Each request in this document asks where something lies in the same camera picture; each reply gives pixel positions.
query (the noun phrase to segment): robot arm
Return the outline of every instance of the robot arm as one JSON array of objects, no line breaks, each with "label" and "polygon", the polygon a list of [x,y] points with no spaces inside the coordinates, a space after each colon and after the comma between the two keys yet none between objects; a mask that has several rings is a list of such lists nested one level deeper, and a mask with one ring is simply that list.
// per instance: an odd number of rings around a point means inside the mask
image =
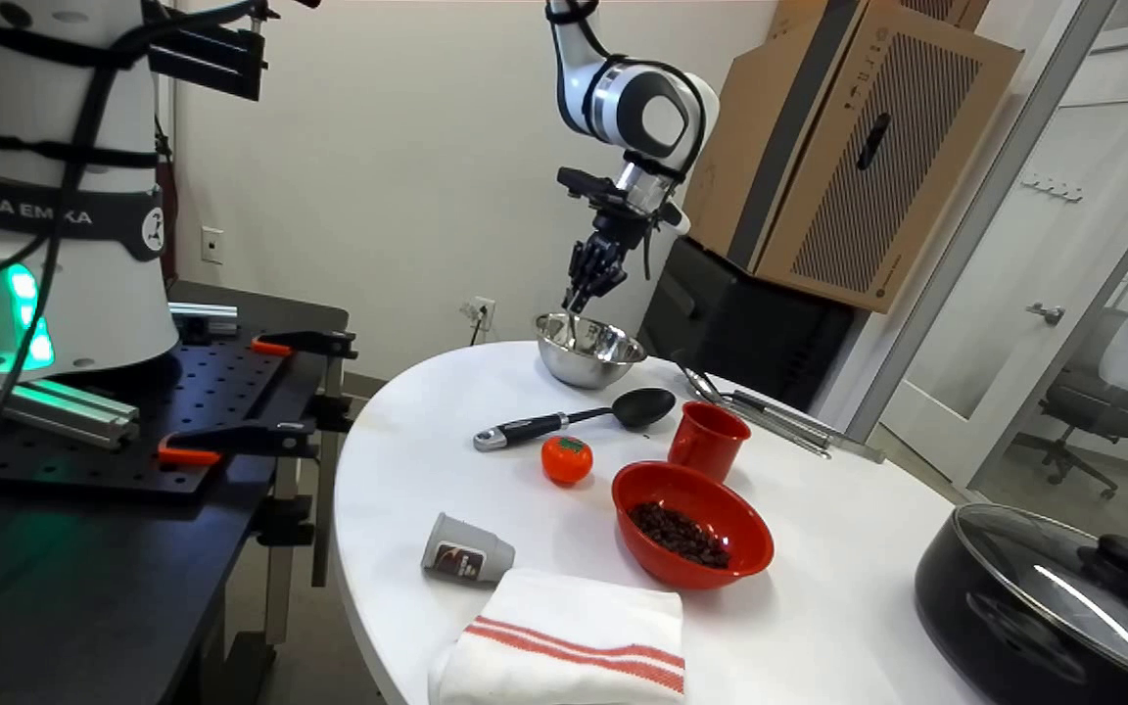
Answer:
[{"label": "robot arm", "polygon": [[627,252],[671,220],[671,196],[688,175],[717,125],[708,81],[650,59],[607,54],[587,16],[601,0],[543,0],[555,44],[561,117],[597,142],[618,144],[615,186],[561,173],[572,196],[597,203],[597,234],[572,246],[564,309],[578,315],[615,290]]}]

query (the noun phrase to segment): pot lid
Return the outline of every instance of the pot lid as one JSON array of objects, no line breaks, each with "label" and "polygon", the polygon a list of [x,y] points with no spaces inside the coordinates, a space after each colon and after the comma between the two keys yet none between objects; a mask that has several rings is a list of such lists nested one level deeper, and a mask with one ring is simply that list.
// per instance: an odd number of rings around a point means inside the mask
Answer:
[{"label": "pot lid", "polygon": [[1031,612],[1128,670],[1128,542],[1039,515],[965,506],[965,548]]}]

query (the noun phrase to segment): round white table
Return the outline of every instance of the round white table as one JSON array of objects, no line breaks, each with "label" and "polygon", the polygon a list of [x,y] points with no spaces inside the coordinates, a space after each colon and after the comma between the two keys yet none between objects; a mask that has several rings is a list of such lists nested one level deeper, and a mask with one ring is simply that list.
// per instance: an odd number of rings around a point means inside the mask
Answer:
[{"label": "round white table", "polygon": [[[473,431],[597,409],[627,390],[685,382],[648,362],[607,393],[572,393],[547,377],[531,340],[477,345],[394,377],[351,426],[336,471],[336,554],[363,664],[388,700],[428,705],[431,664],[480,612],[490,593],[419,571],[440,515],[517,545],[520,568],[658,588],[618,545],[610,474],[666,457],[676,412],[648,434],[610,420],[572,426],[597,451],[597,474],[555,489],[535,444],[473,451]],[[757,431],[728,486],[775,536],[764,575],[685,595],[685,699],[698,705],[952,705],[984,700],[937,655],[915,625],[911,571],[952,506],[897,467],[834,451],[800,451]]]}]

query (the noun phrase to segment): red striped towel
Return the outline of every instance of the red striped towel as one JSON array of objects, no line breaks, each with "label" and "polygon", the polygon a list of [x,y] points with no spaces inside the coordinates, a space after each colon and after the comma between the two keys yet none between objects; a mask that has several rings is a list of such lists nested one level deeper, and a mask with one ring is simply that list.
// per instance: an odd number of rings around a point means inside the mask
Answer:
[{"label": "red striped towel", "polygon": [[435,664],[431,705],[676,705],[681,598],[554,571],[508,571]]}]

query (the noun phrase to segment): door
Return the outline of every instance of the door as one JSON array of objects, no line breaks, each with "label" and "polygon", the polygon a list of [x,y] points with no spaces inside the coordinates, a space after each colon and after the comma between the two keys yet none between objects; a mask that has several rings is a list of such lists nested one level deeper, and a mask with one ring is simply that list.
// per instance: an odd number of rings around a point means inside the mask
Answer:
[{"label": "door", "polygon": [[1124,263],[1128,54],[1093,54],[881,425],[971,486]]}]

